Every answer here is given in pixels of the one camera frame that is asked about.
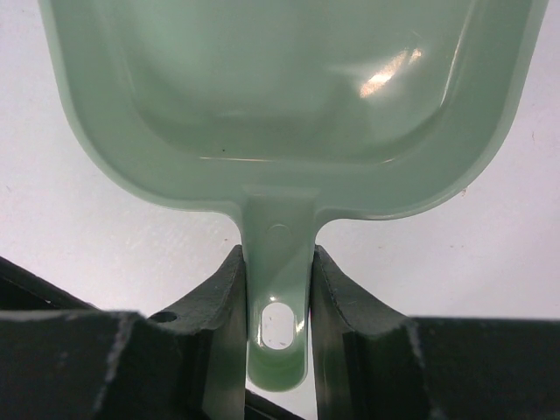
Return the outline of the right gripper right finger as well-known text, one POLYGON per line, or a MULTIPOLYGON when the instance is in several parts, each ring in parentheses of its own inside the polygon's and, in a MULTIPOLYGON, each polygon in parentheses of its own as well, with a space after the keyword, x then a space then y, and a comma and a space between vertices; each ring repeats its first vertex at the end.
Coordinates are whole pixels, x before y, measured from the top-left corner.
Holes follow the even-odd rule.
POLYGON ((556 419, 559 324, 406 316, 322 247, 311 271, 311 341, 322 419, 556 419))

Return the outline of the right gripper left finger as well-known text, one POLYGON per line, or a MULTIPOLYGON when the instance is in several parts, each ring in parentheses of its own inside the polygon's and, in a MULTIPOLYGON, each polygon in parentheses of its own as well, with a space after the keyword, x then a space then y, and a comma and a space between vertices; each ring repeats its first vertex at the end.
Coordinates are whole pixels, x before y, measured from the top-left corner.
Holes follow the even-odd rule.
POLYGON ((97 309, 1 262, 4 419, 241 419, 245 369, 240 247, 150 317, 97 309))

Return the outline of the green dustpan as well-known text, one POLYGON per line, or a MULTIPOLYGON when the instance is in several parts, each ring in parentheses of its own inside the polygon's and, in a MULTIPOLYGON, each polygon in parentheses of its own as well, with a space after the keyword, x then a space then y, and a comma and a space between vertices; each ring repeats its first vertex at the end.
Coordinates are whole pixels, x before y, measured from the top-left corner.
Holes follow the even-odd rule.
POLYGON ((437 207, 515 118, 544 1, 43 1, 66 119, 129 193, 238 227, 249 380, 307 374, 315 239, 437 207))

